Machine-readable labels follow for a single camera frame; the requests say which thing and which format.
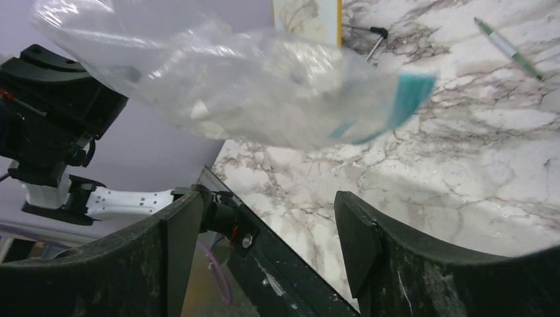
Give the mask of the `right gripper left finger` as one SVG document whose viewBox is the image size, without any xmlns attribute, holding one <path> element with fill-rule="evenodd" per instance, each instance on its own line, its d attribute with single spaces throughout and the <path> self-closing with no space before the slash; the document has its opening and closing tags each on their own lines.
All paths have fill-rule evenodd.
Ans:
<svg viewBox="0 0 560 317">
<path fill-rule="evenodd" d="M 179 316 L 203 200 L 189 192 L 54 258 L 1 265 L 2 316 Z"/>
</svg>

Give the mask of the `clear zip top bag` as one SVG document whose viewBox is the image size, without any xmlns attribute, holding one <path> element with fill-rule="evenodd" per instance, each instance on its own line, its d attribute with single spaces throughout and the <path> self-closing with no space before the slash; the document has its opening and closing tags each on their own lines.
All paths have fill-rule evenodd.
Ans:
<svg viewBox="0 0 560 317">
<path fill-rule="evenodd" d="M 30 20 L 107 87 L 210 139 L 368 143 L 410 119 L 437 81 L 286 32 L 235 33 L 197 1 L 37 1 Z"/>
</svg>

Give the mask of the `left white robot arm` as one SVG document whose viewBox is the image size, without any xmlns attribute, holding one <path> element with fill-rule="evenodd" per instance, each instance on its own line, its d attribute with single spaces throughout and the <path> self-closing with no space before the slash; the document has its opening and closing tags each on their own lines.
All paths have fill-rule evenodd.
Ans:
<svg viewBox="0 0 560 317">
<path fill-rule="evenodd" d="M 64 223 L 148 217 L 174 201 L 174 192 L 123 192 L 71 175 L 87 167 L 96 142 L 127 104 L 77 61 L 37 44 L 1 64 L 1 156 L 22 183 L 22 210 Z"/>
</svg>

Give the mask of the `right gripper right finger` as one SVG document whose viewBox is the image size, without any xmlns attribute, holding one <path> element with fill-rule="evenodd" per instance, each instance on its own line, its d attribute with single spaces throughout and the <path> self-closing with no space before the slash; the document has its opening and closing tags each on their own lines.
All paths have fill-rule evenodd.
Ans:
<svg viewBox="0 0 560 317">
<path fill-rule="evenodd" d="M 363 316 L 558 316 L 559 248 L 508 258 L 469 250 L 337 192 L 335 221 Z"/>
</svg>

